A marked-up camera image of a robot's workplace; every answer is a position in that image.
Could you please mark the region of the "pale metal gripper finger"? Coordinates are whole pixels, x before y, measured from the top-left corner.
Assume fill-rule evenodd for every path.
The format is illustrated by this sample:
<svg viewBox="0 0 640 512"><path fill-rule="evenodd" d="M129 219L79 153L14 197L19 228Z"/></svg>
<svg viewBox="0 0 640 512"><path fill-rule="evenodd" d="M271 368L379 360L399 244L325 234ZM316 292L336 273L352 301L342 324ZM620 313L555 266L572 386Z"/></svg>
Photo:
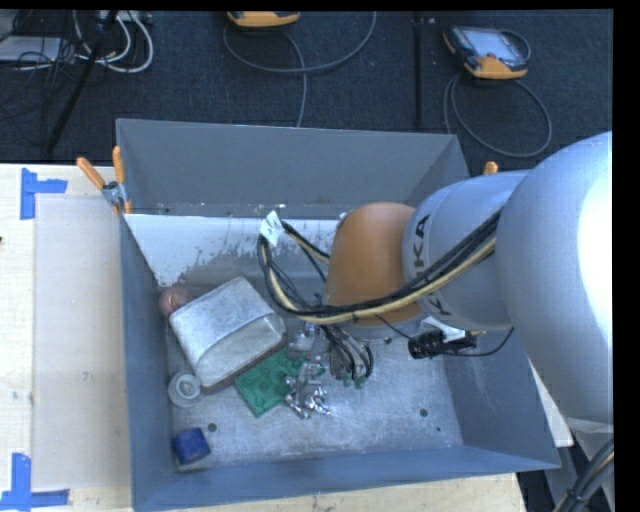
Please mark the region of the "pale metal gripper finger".
<svg viewBox="0 0 640 512"><path fill-rule="evenodd" d="M321 384L292 390L285 396L285 402L302 419L309 419L312 413L329 416L331 411L325 403L327 392Z"/></svg>
<svg viewBox="0 0 640 512"><path fill-rule="evenodd" d="M321 377L324 373L325 367L321 363L303 362L294 379L294 387L317 387L321 384Z"/></svg>

